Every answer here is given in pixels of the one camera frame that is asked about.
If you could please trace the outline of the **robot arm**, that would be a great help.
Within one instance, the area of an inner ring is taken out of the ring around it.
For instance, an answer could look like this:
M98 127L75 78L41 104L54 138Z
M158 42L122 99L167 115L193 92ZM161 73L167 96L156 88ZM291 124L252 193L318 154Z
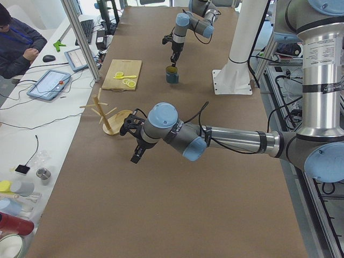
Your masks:
M173 53L170 60L173 67L183 50L187 30L209 39L214 31L213 24L220 15L218 7L211 1L190 1L188 11L177 14L174 28L162 40L163 44L171 42Z
M182 119L192 116L205 102L210 101L202 117L202 124L214 128L211 148L196 162L190 162L170 145L159 143L138 164L126 163L124 175L137 184L190 180L192 177L210 176L228 171L235 178L270 175L274 163L260 157L254 150L234 152L242 140L240 130L257 133L266 127L266 115L259 90L249 95L215 95L212 90L211 69L224 62L225 47L232 43L239 16L230 8L221 8L215 24L210 46L202 46L188 39L182 57L179 84L168 84L163 75L167 50L161 45L162 36L174 25L179 8L128 8L125 19L131 36L131 54L144 63L139 89L130 106L149 110L156 103L171 103ZM234 135L235 141L223 150L225 136Z

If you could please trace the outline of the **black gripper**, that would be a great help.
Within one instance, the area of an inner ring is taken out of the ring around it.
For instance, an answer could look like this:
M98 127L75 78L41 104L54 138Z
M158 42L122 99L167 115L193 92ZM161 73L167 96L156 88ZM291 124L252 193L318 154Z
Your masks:
M144 152L147 149L151 149L155 146L155 144L146 142L140 135L135 136L137 139L137 147L135 148L134 154L131 157L131 162L137 164L140 159L142 158Z
M173 54L172 56L170 57L170 60L171 60L171 63L172 63L172 66L175 67L176 66L176 63L180 57L180 54L183 50L183 46L184 46L184 43L177 43L177 42L172 42L172 50L173 50Z

